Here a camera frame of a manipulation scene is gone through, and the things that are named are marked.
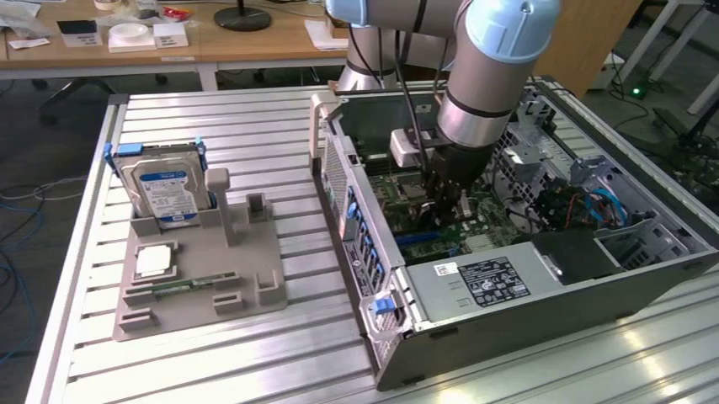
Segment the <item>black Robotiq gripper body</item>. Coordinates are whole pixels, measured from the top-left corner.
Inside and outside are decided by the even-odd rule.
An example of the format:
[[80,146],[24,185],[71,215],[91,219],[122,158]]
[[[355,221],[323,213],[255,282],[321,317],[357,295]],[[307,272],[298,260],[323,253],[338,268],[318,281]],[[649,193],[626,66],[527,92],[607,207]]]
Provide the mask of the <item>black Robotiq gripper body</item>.
[[437,189],[442,184],[458,189],[471,187],[485,173],[495,147],[467,148],[450,144],[434,148],[425,188]]

